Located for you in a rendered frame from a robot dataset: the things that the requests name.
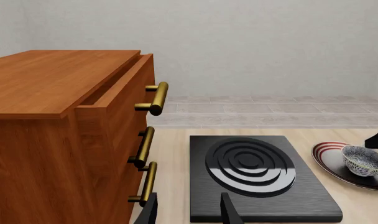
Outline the wooden cabinet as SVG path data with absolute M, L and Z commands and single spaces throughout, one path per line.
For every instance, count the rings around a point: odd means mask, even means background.
M 0 224 L 77 224 L 95 194 L 75 108 L 139 50 L 30 50 L 0 58 Z

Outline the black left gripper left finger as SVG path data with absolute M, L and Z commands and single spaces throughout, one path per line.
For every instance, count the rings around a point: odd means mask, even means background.
M 155 224 L 157 218 L 157 194 L 151 193 L 134 224 Z

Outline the wooden lowest drawer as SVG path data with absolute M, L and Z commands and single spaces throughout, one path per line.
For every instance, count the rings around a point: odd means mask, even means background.
M 134 164 L 125 164 L 119 177 L 100 177 L 93 186 L 94 207 L 89 220 L 77 224 L 129 224 L 134 204 L 128 202 L 136 196 L 142 172 Z

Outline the patterned black white bowl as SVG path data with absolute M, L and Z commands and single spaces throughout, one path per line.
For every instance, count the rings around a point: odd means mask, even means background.
M 341 149 L 345 166 L 360 177 L 378 175 L 378 152 L 361 146 L 344 146 Z

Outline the wooden drawer slightly open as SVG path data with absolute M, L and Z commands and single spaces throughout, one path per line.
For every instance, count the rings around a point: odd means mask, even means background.
M 138 55 L 77 106 L 83 147 L 118 150 L 134 144 L 147 126 L 145 111 L 134 106 L 151 102 L 152 94 L 145 88 L 154 83 L 153 55 Z

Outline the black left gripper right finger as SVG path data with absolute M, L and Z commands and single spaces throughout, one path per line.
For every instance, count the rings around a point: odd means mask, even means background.
M 244 224 L 226 192 L 221 194 L 220 210 L 223 224 Z

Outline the flat black stove plate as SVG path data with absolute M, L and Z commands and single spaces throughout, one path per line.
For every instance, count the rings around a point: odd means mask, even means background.
M 246 223 L 339 223 L 343 213 L 284 136 L 190 136 L 190 221 L 222 221 L 228 194 Z

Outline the wooden middle drawer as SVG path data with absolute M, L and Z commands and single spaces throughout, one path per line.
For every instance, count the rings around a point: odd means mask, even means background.
M 145 123 L 119 125 L 111 131 L 100 124 L 79 124 L 78 133 L 93 186 L 115 179 L 124 169 L 129 156 L 136 154 Z

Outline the white plate with red rings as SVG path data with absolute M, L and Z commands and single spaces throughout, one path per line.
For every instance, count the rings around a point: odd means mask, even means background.
M 339 141 L 323 141 L 312 147 L 311 155 L 319 166 L 337 179 L 360 188 L 378 191 L 378 175 L 360 177 L 346 167 L 341 149 L 348 145 Z

